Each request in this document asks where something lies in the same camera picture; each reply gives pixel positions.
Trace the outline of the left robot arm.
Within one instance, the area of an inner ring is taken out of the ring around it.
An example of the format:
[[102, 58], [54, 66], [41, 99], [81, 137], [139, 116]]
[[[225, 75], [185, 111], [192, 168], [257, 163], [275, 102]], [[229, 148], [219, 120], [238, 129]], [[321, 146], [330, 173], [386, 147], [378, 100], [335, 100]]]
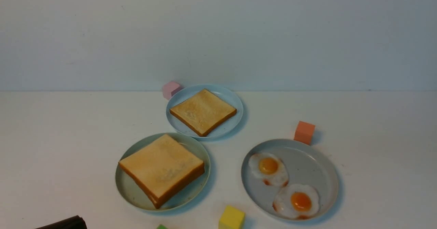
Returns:
[[83, 218], [76, 215], [37, 229], [87, 229], [87, 226]]

